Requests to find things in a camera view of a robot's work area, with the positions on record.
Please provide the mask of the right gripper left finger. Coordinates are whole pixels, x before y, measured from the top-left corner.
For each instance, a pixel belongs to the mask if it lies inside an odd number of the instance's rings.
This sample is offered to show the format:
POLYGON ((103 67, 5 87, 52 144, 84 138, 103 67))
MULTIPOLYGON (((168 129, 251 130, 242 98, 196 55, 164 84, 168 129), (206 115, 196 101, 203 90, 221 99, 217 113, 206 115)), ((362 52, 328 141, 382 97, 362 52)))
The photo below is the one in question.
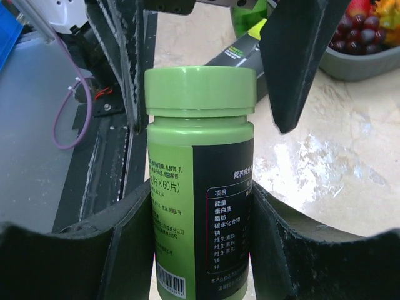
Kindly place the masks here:
POLYGON ((1 224, 2 299, 147 299, 154 232, 148 182, 59 233, 1 224))

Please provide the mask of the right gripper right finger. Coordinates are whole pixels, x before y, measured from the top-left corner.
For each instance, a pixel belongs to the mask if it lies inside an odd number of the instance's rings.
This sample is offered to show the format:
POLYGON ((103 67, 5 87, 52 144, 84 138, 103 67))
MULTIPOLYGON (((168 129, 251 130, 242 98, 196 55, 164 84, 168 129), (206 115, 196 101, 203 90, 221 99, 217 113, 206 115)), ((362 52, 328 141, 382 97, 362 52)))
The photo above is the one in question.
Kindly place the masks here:
POLYGON ((399 230, 370 237, 320 223, 252 186, 257 299, 399 299, 399 230))

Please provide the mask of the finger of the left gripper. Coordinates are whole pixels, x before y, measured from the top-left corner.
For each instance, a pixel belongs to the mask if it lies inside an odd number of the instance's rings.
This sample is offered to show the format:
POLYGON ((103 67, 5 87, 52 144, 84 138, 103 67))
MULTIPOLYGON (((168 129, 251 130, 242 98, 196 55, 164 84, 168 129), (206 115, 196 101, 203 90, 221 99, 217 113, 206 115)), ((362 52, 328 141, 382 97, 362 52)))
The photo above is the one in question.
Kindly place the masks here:
POLYGON ((131 131, 146 127, 144 5, 142 1, 86 1, 86 15, 119 83, 131 131))
POLYGON ((311 85, 349 1, 280 1, 259 42, 272 116, 280 133, 298 125, 311 85))

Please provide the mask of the green capped pill bottle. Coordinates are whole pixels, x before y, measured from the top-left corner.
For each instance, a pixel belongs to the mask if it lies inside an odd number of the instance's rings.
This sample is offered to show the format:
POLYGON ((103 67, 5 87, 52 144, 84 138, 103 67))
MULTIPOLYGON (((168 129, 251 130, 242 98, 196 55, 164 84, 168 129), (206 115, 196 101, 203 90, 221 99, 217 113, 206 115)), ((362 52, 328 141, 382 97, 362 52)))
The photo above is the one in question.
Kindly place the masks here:
POLYGON ((242 299, 248 289, 256 73, 145 73, 157 290, 162 299, 242 299))

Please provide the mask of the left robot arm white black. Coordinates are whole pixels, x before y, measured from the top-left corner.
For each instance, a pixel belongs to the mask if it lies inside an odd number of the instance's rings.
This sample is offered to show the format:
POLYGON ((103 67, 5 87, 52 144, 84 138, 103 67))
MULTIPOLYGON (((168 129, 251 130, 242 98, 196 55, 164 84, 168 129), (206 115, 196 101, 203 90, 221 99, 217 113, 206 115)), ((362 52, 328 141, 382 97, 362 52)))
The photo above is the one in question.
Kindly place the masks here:
MULTIPOLYGON (((91 30, 121 89, 132 132, 146 127, 144 30, 146 11, 187 16, 194 1, 16 1, 48 39, 91 30)), ((348 1, 281 1, 261 29, 260 52, 274 123, 283 134, 299 122, 319 63, 348 1)))

